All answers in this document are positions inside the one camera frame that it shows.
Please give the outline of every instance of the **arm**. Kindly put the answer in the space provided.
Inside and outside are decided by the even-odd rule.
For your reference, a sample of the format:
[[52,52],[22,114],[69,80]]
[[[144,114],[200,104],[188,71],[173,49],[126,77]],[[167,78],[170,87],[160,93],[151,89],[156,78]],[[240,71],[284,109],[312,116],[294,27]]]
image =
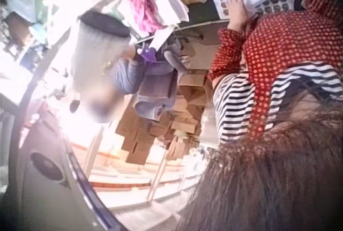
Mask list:
[[242,33],[249,21],[243,0],[228,0],[230,24],[227,29],[219,30],[221,45],[210,67],[208,78],[213,88],[226,75],[238,73],[245,38]]
[[138,92],[141,82],[144,78],[144,62],[137,59],[130,59],[127,71],[128,92],[134,94]]
[[219,30],[219,39],[221,45],[208,74],[213,88],[224,76],[239,72],[242,47],[245,40],[239,32],[228,28]]

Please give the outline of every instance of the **fabric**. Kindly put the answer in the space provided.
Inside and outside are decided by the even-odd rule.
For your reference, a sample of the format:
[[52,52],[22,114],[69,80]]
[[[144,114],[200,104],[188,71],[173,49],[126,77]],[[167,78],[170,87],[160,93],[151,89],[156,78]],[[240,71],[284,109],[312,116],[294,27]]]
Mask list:
[[[224,117],[228,118],[224,121],[230,121],[231,112],[226,105],[235,103],[242,107],[241,102],[251,103],[247,102],[246,98],[238,99],[233,94],[231,95],[230,85],[234,85],[233,88],[236,89],[234,91],[238,93],[250,89],[250,93],[245,93],[245,95],[253,97],[251,112],[244,115],[241,120],[244,123],[248,121],[244,132],[249,129],[252,136],[259,136],[266,127],[270,128],[270,125],[266,125],[271,110],[274,110],[272,103],[276,94],[273,93],[273,85],[278,83],[278,78],[285,70],[304,62],[313,62],[325,63],[333,67],[332,72],[337,75],[342,73],[343,36],[338,17],[343,16],[341,10],[336,7],[335,2],[330,0],[306,0],[306,3],[309,4],[308,11],[285,12],[263,17],[245,42],[244,38],[235,31],[220,32],[222,44],[209,74],[212,80],[228,75],[217,85],[215,92],[217,94],[218,91],[226,91],[226,96],[217,95],[214,101],[220,136],[229,135],[229,132],[224,130],[228,126],[222,120]],[[247,76],[240,76],[237,70],[241,60],[241,51],[248,65]],[[316,70],[313,76],[308,76],[320,77],[319,79],[325,82],[325,74]],[[245,83],[236,83],[242,78],[246,78]],[[340,76],[337,76],[334,82],[338,82],[339,78]],[[236,122],[235,125],[240,128],[242,123]]]
[[[329,64],[304,62],[287,68],[277,76],[271,87],[264,131],[278,123],[282,110],[289,106],[294,95],[301,92],[299,84],[306,84],[306,89],[321,103],[330,103],[343,95],[340,76]],[[229,74],[219,82],[213,101],[220,143],[237,140],[247,134],[255,103],[255,91],[256,87],[249,81],[247,70]]]
[[154,15],[157,12],[157,7],[153,0],[129,1],[131,2],[133,19],[140,30],[154,33],[156,30],[163,29]]
[[62,56],[73,52],[69,72],[74,91],[82,94],[102,82],[106,68],[118,61],[129,41],[130,38],[110,35],[82,21],[73,26]]
[[107,14],[89,10],[80,17],[80,21],[89,27],[113,36],[130,37],[130,29],[120,20]]
[[143,60],[121,58],[111,69],[109,77],[112,84],[125,95],[135,94],[144,79],[145,71]]

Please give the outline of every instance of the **cardboard box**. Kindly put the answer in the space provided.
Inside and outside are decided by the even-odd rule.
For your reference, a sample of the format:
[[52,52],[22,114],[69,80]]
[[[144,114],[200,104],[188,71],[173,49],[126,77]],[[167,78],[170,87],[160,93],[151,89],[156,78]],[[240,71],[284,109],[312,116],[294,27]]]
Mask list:
[[158,125],[152,125],[150,130],[149,130],[149,133],[152,136],[160,137],[160,136],[166,136],[168,130],[169,130],[169,128],[164,128],[164,127],[158,126]]
[[195,133],[198,121],[193,118],[176,117],[172,123],[171,129],[180,130],[186,133]]
[[184,148],[185,148],[185,144],[184,143],[177,143],[176,144],[176,148],[175,148],[175,151],[174,151],[174,154],[173,154],[173,158],[174,159],[182,159],[184,154]]
[[150,148],[148,150],[136,149],[135,151],[129,153],[125,162],[131,163],[131,164],[137,164],[137,165],[144,165],[146,162],[146,159],[149,156],[149,153],[150,153]]
[[177,137],[174,136],[173,140],[171,141],[169,148],[168,148],[168,153],[166,156],[167,160],[175,160],[174,158],[174,152],[176,150],[176,145],[177,145]]
[[187,106],[188,103],[184,96],[177,95],[173,106],[173,111],[185,112],[187,111]]
[[130,136],[131,133],[141,125],[141,117],[139,117],[132,106],[128,106],[120,119],[116,128],[116,134],[121,136]]
[[178,87],[191,105],[207,106],[212,99],[212,85],[204,74],[185,74],[181,77]]

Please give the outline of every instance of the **person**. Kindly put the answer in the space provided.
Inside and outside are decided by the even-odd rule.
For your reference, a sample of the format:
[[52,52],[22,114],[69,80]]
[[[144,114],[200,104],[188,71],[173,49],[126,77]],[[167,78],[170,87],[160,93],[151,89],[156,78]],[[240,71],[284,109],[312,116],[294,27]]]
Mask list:
[[[307,10],[268,14],[250,25],[243,0],[229,0],[230,23],[210,68],[221,143],[260,136],[277,123],[294,91],[316,87],[323,101],[342,92],[343,12],[336,0],[305,0]],[[241,55],[247,68],[240,72]]]
[[209,74],[220,145],[177,231],[343,229],[343,12],[305,2],[244,32],[243,0],[228,0]]

